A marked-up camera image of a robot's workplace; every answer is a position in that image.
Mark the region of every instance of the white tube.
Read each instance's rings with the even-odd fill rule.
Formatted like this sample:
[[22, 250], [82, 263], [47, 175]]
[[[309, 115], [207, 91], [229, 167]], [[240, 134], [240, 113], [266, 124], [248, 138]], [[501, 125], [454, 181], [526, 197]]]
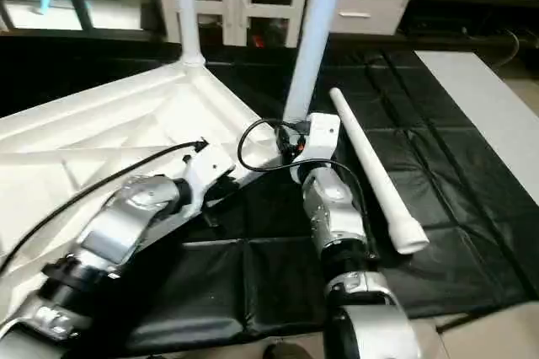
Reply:
[[302, 121], [307, 117], [336, 4], [337, 0], [309, 2], [296, 69], [286, 100], [284, 121]]
[[204, 65], [200, 53], [199, 25], [196, 18], [195, 0], [178, 0], [179, 24], [182, 33], [182, 58], [187, 66]]
[[421, 224], [404, 205], [343, 94], [338, 88], [333, 88], [329, 95], [384, 212], [395, 249], [404, 255], [420, 251], [429, 244]]

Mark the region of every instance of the white robot bracket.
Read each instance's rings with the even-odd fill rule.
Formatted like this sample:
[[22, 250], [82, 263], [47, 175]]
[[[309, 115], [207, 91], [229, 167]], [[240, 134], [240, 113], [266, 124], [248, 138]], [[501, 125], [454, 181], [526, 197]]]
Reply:
[[[339, 140], [340, 118], [337, 115], [327, 113], [311, 113], [307, 117], [310, 124], [302, 153], [293, 162], [303, 161], [309, 158], [330, 159], [337, 148]], [[297, 170], [299, 167], [291, 168], [292, 179], [298, 184], [301, 183]]]

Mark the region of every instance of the drawer handle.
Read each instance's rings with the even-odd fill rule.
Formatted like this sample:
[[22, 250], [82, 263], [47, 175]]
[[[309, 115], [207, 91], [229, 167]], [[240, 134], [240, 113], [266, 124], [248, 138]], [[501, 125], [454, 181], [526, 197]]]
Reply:
[[371, 17], [371, 14], [367, 12], [339, 12], [339, 15], [343, 18], [369, 19]]

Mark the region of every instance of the white drawer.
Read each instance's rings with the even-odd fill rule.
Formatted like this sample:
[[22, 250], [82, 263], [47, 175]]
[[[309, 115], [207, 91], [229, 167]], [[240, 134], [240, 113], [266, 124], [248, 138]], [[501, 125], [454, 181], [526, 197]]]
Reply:
[[394, 35], [408, 0], [338, 0], [331, 31]]

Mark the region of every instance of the black cable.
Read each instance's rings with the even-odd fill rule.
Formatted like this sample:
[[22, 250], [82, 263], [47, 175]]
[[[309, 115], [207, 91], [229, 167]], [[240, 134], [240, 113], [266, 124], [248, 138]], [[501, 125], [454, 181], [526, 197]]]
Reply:
[[507, 57], [504, 57], [502, 60], [500, 60], [498, 62], [495, 62], [492, 66], [490, 66], [493, 70], [504, 66], [508, 62], [511, 62], [516, 57], [516, 55], [519, 54], [519, 50], [520, 50], [519, 37], [517, 35], [515, 35], [509, 29], [506, 29], [505, 31], [507, 33], [509, 33], [513, 37], [513, 39], [515, 41], [515, 45], [513, 46], [513, 49], [511, 49], [511, 53]]
[[137, 169], [141, 167], [142, 165], [145, 165], [147, 163], [150, 163], [154, 159], [158, 159], [162, 157], [163, 155], [172, 153], [174, 151], [178, 151], [182, 148], [187, 147], [204, 147], [206, 145], [206, 142], [184, 142], [182, 144], [176, 144], [172, 147], [165, 148], [164, 150], [161, 150], [157, 153], [154, 153], [150, 155], [149, 157], [146, 157], [142, 159], [141, 161], [134, 163], [130, 165], [129, 167], [123, 168], [122, 170], [116, 172], [115, 174], [112, 174], [110, 176], [107, 176], [106, 178], [103, 178], [99, 182], [96, 182], [93, 185], [90, 185], [88, 188], [85, 188], [78, 192], [74, 197], [66, 201], [64, 204], [57, 207], [54, 211], [49, 213], [43, 220], [38, 222], [30, 231], [28, 231], [24, 237], [22, 237], [15, 247], [9, 252], [9, 254], [6, 255], [5, 259], [2, 262], [2, 265], [0, 265], [0, 279], [3, 277], [4, 273], [8, 269], [9, 265], [17, 255], [17, 253], [20, 251], [21, 248], [38, 232], [40, 231], [44, 226], [46, 226], [49, 222], [54, 220], [56, 217], [61, 215], [65, 210], [67, 210], [69, 207], [73, 206], [75, 203], [83, 199], [84, 197], [88, 196], [90, 193], [96, 191], [97, 189], [107, 185], [108, 183], [112, 182], [113, 180], [117, 180], [119, 177], [124, 176], [125, 174], [128, 174], [134, 169]]
[[334, 161], [334, 160], [329, 159], [329, 158], [308, 158], [308, 159], [303, 159], [302, 161], [295, 161], [294, 163], [285, 163], [285, 164], [282, 164], [282, 165], [276, 165], [274, 167], [253, 167], [253, 166], [249, 165], [248, 163], [246, 163], [243, 160], [242, 150], [243, 150], [243, 144], [245, 143], [245, 140], [247, 140], [247, 137], [251, 133], [251, 131], [253, 131], [256, 127], [258, 127], [258, 126], [260, 126], [260, 125], [262, 125], [264, 123], [273, 124], [273, 125], [277, 125], [277, 126], [288, 127], [290, 129], [300, 133], [300, 131], [298, 129], [298, 124], [288, 123], [286, 121], [282, 121], [281, 119], [265, 118], [265, 119], [260, 119], [258, 121], [255, 121], [242, 134], [242, 136], [239, 139], [239, 142], [237, 143], [237, 160], [238, 160], [238, 162], [244, 168], [246, 168], [246, 169], [248, 169], [250, 171], [254, 171], [254, 172], [273, 172], [273, 171], [277, 171], [277, 170], [280, 170], [280, 169], [289, 169], [289, 168], [293, 168], [293, 167], [298, 167], [298, 166], [303, 165], [305, 163], [328, 163], [328, 164], [331, 164], [331, 165], [333, 165], [335, 167], [339, 167], [339, 168], [343, 169], [344, 171], [346, 171], [351, 176], [352, 180], [354, 181], [355, 187], [356, 187], [356, 189], [358, 191], [358, 196], [360, 198], [360, 209], [361, 209], [361, 213], [362, 213], [361, 216], [363, 218], [364, 224], [366, 225], [365, 231], [366, 231], [366, 235], [367, 235], [367, 248], [369, 249], [368, 250], [369, 258], [370, 259], [376, 258], [377, 253], [376, 253], [376, 249], [374, 248], [374, 245], [373, 245], [373, 242], [372, 242], [373, 236], [372, 236], [372, 231], [371, 231], [371, 223], [369, 222], [368, 216], [366, 214], [367, 213], [367, 208], [366, 208], [365, 197], [363, 195], [363, 189], [361, 188], [361, 182], [360, 182], [359, 178], [357, 177], [357, 175], [354, 173], [354, 171], [352, 171], [352, 169], [348, 168], [348, 166], [344, 165], [343, 163], [340, 163], [339, 161]]

